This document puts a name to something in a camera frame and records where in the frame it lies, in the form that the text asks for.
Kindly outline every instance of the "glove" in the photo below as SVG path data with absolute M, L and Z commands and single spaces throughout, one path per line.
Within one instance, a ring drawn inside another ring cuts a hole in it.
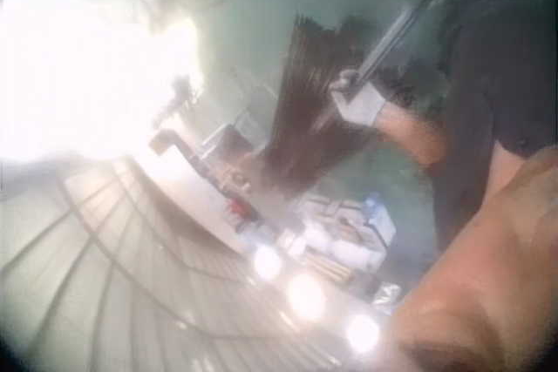
M 385 105 L 385 99 L 369 81 L 360 90 L 356 97 L 347 103 L 345 93 L 354 85 L 358 72 L 345 70 L 339 79 L 330 85 L 331 96 L 341 117 L 352 124 L 374 126 L 378 114 Z

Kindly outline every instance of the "light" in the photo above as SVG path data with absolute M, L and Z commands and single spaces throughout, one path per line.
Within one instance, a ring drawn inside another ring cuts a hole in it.
M 260 247 L 255 252 L 254 269 L 266 281 L 274 280 L 281 267 L 281 258 L 272 248 Z
M 317 321 L 325 312 L 325 295 L 319 282 L 308 274 L 299 274 L 287 287 L 290 306 L 303 320 Z
M 295 258 L 300 257 L 306 250 L 306 244 L 307 243 L 305 239 L 303 239 L 302 237 L 296 237 L 290 242 L 287 253 L 289 253 L 289 256 Z
M 359 354 L 371 351 L 380 336 L 377 323 L 368 315 L 357 315 L 349 324 L 347 339 L 353 349 Z
M 194 23 L 154 36 L 114 23 L 84 0 L 3 0 L 0 12 L 0 157 L 29 161 L 77 151 L 135 153 L 188 75 L 203 76 Z

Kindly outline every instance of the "red object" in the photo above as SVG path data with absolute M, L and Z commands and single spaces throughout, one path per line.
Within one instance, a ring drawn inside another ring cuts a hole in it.
M 228 209 L 231 213 L 238 215 L 243 220 L 247 219 L 250 214 L 250 208 L 241 200 L 230 200 L 228 203 Z

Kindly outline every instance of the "skin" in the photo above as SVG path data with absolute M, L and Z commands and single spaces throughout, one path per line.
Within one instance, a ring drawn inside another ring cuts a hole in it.
M 440 128 L 412 113 L 387 102 L 378 114 L 374 127 L 389 140 L 401 146 L 425 172 L 446 155 L 444 135 Z M 525 160 L 496 141 L 483 205 L 504 188 L 521 169 Z
M 557 304 L 554 147 L 524 164 L 467 224 L 392 317 L 378 352 L 398 370 L 420 370 L 400 355 L 416 347 L 436 348 L 431 370 L 523 370 L 548 343 Z

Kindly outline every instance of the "broom handle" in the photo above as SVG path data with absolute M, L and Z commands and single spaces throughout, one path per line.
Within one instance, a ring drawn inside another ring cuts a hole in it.
M 393 51 L 395 46 L 409 33 L 414 24 L 419 20 L 422 13 L 428 8 L 432 0 L 418 0 L 412 10 L 404 10 L 387 33 L 382 37 L 378 45 L 372 50 L 358 69 L 357 82 L 354 88 L 347 93 L 347 102 L 356 97 L 366 82 L 374 74 L 374 71 L 384 62 L 385 58 Z M 337 108 L 330 104 L 320 115 L 313 128 L 314 131 L 324 128 L 337 115 Z

